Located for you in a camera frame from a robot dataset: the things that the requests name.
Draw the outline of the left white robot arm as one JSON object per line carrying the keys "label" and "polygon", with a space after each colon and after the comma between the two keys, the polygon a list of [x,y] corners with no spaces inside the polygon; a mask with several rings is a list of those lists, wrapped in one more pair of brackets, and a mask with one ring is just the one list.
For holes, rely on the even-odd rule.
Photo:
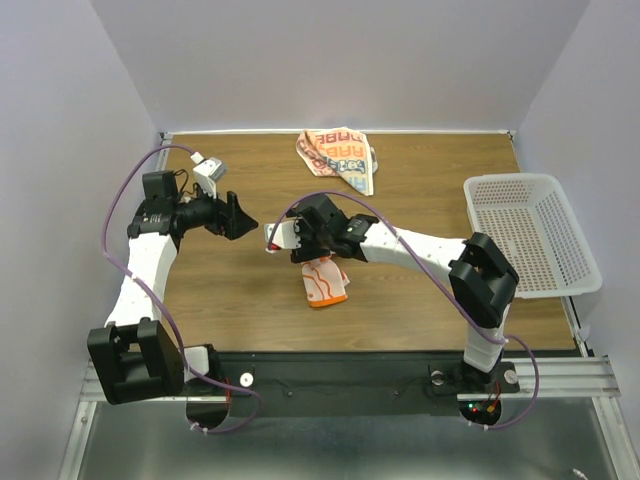
{"label": "left white robot arm", "polygon": [[127,227],[128,263],[116,304],[101,328],[90,331],[87,347],[111,404],[173,396],[188,381],[199,393],[229,390],[211,348],[187,349],[163,303],[170,269],[189,230],[204,228],[228,240],[258,223],[235,193],[220,197],[217,183],[226,167],[207,160],[193,170],[194,194],[187,198],[171,170],[142,177],[144,199]]}

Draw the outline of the orange flower towel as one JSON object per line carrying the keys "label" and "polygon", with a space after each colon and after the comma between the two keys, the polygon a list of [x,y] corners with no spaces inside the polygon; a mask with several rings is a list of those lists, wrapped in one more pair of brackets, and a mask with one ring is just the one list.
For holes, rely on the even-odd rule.
{"label": "orange flower towel", "polygon": [[302,264],[306,299],[311,308],[324,308],[348,299],[350,280],[330,256]]}

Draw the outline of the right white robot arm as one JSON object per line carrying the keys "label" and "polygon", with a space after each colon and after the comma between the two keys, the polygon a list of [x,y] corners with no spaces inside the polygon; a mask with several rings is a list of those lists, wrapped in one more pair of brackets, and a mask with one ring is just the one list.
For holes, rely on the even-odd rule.
{"label": "right white robot arm", "polygon": [[302,268],[309,305],[347,300],[350,280],[336,259],[379,263],[425,274],[468,323],[460,366],[463,384],[482,390],[495,381],[507,339],[506,317],[519,276],[486,234],[443,238],[395,227],[373,207],[347,216],[333,193],[306,195],[267,228],[271,249],[285,249]]}

